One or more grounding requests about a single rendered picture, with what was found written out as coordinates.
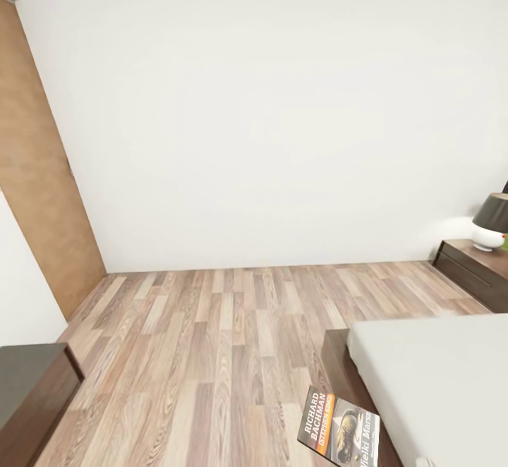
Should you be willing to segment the hardback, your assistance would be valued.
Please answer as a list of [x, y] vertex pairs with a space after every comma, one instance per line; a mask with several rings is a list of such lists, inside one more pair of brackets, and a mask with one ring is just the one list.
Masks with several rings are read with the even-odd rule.
[[381, 417], [310, 385], [297, 441], [337, 467], [379, 467]]

